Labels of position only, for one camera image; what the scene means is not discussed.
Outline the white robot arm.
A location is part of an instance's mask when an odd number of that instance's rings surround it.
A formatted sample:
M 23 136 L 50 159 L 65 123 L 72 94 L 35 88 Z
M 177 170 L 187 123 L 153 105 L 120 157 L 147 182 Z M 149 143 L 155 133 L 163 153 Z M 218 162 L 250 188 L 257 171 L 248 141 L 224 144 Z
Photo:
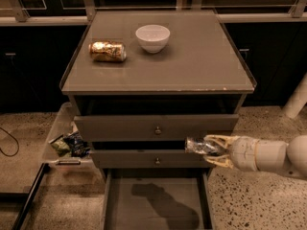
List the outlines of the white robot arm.
M 290 143 L 249 136 L 207 135 L 203 157 L 220 167 L 307 179 L 306 136 Z

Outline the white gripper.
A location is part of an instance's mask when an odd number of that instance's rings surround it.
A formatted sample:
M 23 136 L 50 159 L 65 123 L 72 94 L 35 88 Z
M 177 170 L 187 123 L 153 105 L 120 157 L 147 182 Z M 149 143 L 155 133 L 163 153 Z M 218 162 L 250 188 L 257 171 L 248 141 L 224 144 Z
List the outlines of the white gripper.
M 209 134 L 204 137 L 212 148 L 228 150 L 228 155 L 208 156 L 203 158 L 215 166 L 233 169 L 234 166 L 243 172 L 256 172 L 255 150 L 257 139 L 247 136 L 227 136 Z

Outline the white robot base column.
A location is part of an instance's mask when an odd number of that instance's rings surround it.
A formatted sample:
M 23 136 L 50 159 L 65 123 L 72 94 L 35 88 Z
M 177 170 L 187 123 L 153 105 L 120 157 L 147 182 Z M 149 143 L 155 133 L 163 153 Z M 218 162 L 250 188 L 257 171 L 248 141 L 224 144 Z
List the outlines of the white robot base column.
M 302 108 L 307 104 L 307 73 L 295 89 L 292 96 L 289 98 L 283 107 L 284 114 L 293 119 L 295 118 Z

